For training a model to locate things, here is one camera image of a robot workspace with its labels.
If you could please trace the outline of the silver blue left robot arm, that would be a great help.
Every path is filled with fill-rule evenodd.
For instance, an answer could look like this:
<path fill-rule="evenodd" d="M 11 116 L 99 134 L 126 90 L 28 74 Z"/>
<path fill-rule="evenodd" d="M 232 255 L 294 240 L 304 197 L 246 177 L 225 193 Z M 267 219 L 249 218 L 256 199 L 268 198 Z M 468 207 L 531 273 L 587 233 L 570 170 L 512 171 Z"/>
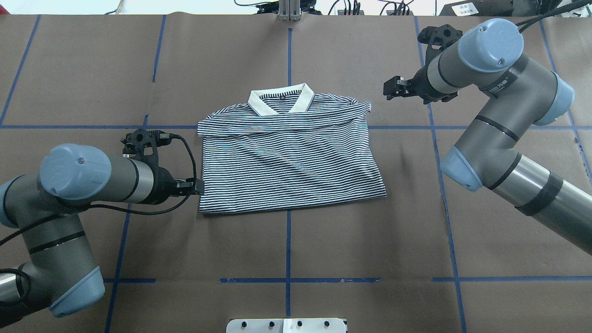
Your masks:
<path fill-rule="evenodd" d="M 30 261 L 1 270 L 1 326 L 48 308 L 68 316 L 99 301 L 101 268 L 91 250 L 80 213 L 125 211 L 116 203 L 158 205 L 170 197 L 203 194 L 203 182 L 174 179 L 146 157 L 109 156 L 93 146 L 53 148 L 37 173 L 1 186 L 1 224 L 15 229 L 5 244 L 23 236 Z"/>

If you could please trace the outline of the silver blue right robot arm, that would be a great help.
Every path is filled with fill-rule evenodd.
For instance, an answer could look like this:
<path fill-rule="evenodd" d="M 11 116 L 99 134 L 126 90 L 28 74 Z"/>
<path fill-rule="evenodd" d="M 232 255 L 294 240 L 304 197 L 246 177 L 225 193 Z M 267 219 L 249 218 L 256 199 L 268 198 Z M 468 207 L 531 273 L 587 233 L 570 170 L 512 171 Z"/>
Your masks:
<path fill-rule="evenodd" d="M 425 65 L 409 80 L 387 80 L 387 100 L 446 103 L 469 85 L 489 98 L 442 160 L 442 173 L 469 191 L 488 188 L 591 253 L 591 196 L 514 148 L 531 125 L 546 126 L 569 110 L 571 86 L 524 52 L 524 36 L 507 19 L 468 32 L 429 26 L 417 40 L 427 45 Z"/>

